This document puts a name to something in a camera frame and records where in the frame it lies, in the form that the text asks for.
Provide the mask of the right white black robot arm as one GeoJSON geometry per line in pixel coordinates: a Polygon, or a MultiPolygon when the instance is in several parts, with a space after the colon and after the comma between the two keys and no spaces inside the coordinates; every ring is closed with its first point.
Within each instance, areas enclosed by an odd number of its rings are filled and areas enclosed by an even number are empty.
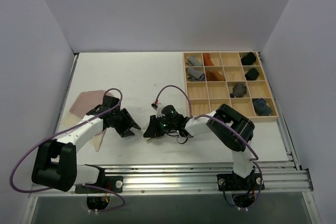
{"type": "Polygon", "coordinates": [[[215,111],[199,116],[179,114],[174,106],[153,103],[156,111],[150,116],[144,138],[159,138],[169,133],[178,133],[184,138],[192,138],[206,133],[214,133],[217,138],[232,151],[233,182],[244,189],[252,182],[252,157],[258,159],[248,144],[253,138],[254,123],[227,104],[222,104],[215,111]]]}

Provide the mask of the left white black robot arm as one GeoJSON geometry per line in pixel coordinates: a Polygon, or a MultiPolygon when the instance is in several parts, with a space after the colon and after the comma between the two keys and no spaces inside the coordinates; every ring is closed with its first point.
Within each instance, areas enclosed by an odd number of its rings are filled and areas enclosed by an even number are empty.
{"type": "Polygon", "coordinates": [[[88,111],[78,124],[59,137],[42,143],[37,151],[32,182],[61,191],[86,184],[94,192],[108,188],[104,169],[96,165],[79,165],[77,152],[107,128],[115,129],[121,137],[133,136],[132,129],[140,129],[120,103],[118,98],[105,96],[102,104],[88,111]]]}

